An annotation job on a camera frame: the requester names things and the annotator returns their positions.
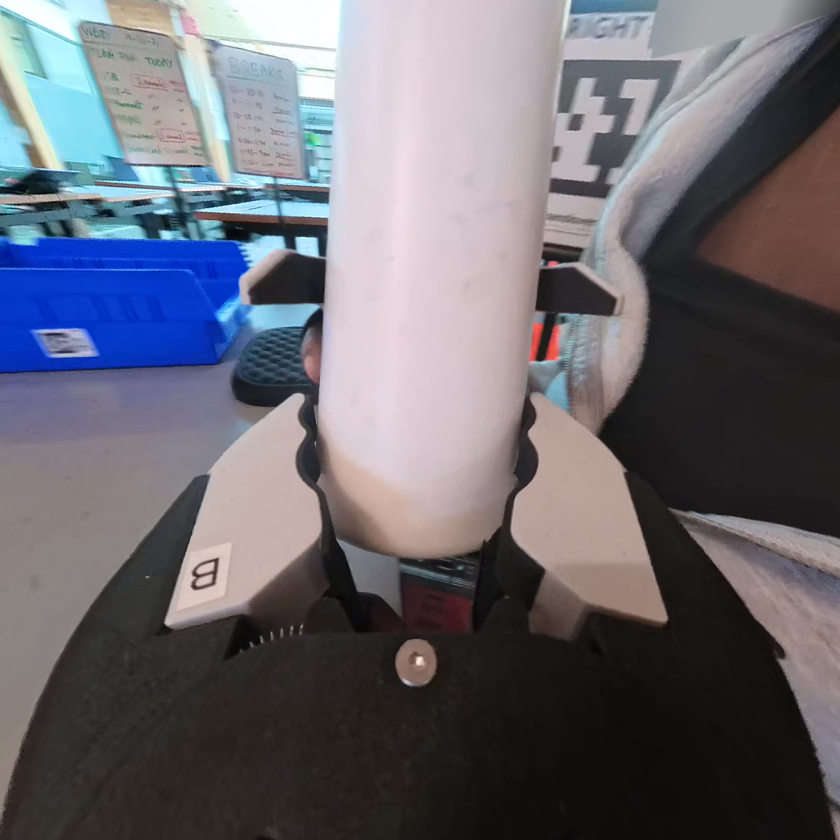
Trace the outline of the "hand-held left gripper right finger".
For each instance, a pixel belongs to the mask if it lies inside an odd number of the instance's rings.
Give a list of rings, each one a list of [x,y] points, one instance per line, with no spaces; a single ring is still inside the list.
[[[574,638],[592,614],[667,625],[625,468],[592,432],[528,393],[487,454],[475,633]]]

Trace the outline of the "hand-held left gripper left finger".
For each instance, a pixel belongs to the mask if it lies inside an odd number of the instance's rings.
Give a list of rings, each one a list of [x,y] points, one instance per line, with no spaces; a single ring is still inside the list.
[[[258,632],[304,626],[323,596],[358,627],[358,591],[319,486],[316,404],[294,395],[210,469],[164,624],[244,616]]]

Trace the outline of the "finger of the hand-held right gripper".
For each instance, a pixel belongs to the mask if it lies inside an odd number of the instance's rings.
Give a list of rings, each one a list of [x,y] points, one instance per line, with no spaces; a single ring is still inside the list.
[[[239,297],[249,306],[322,305],[327,260],[275,249],[239,278]]]
[[[613,317],[622,309],[622,293],[581,262],[543,266],[539,270],[538,312]]]

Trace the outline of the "white plastic pipe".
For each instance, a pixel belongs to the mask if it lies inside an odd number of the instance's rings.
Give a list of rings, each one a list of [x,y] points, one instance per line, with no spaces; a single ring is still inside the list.
[[[363,549],[459,555],[501,524],[570,5],[341,3],[318,446]]]

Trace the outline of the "wooden table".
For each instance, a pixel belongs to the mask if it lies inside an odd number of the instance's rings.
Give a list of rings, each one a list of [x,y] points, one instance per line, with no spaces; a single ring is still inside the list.
[[[329,205],[302,201],[255,201],[195,211],[195,220],[220,224],[226,240],[249,242],[254,236],[280,236],[298,250],[300,238],[316,240],[318,255],[327,255]]]
[[[48,192],[2,190],[1,235],[16,228],[47,237],[104,238],[104,229],[120,233],[138,228],[147,239],[166,229],[190,234],[182,191],[152,185],[58,185]]]

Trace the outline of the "framed marker sign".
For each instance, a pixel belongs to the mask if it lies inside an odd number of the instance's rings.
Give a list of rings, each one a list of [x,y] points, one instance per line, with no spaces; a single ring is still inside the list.
[[[653,58],[656,1],[573,1],[563,46],[543,243],[582,249],[627,156],[686,60]]]

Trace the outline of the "red black box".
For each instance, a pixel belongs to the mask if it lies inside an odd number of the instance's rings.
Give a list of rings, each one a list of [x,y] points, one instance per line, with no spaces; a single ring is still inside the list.
[[[402,620],[414,634],[470,634],[478,578],[475,554],[399,559]]]

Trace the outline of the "handwritten whiteboard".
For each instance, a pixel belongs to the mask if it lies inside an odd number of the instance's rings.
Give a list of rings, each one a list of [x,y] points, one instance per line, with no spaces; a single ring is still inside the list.
[[[125,162],[209,166],[173,39],[91,21],[80,22],[78,33]]]
[[[285,58],[209,43],[237,173],[307,177],[298,70]]]

